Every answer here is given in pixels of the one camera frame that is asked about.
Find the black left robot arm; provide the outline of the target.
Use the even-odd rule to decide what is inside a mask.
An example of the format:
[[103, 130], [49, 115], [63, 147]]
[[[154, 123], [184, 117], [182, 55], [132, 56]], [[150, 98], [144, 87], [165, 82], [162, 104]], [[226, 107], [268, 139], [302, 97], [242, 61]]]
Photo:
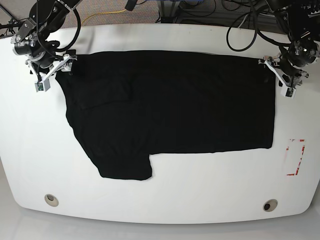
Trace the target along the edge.
[[[233, 48], [229, 42], [232, 25], [226, 33], [227, 46], [234, 52], [248, 50], [255, 43], [257, 36], [279, 48], [280, 53], [277, 56], [265, 56], [259, 63], [267, 66], [275, 74], [281, 83], [281, 89], [287, 95], [292, 95], [296, 86], [301, 85], [302, 80], [309, 77], [303, 67], [320, 58], [320, 46], [316, 43], [320, 37], [318, 29], [320, 24], [309, 17], [307, 10], [309, 3], [309, 1], [304, 3], [303, 0], [267, 0], [265, 5], [256, 8], [249, 0], [249, 14], [253, 15], [254, 27], [250, 44], [242, 49]], [[260, 31], [258, 17], [265, 10], [272, 12], [278, 26], [287, 35], [289, 43], [276, 41]]]

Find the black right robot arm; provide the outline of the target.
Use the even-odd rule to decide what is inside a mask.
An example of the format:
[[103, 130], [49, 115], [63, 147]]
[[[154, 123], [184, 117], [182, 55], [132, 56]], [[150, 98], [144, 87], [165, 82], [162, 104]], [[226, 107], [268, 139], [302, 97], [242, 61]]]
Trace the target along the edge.
[[[79, 4], [79, 0], [38, 0], [12, 37], [13, 52], [18, 56], [27, 56], [27, 63], [31, 64], [39, 80], [41, 73], [47, 73], [54, 61], [64, 60], [58, 54], [68, 51], [78, 39], [81, 18], [76, 7]], [[76, 32], [71, 42], [60, 48], [59, 41], [47, 41], [47, 38], [63, 26], [70, 12], [77, 20]]]

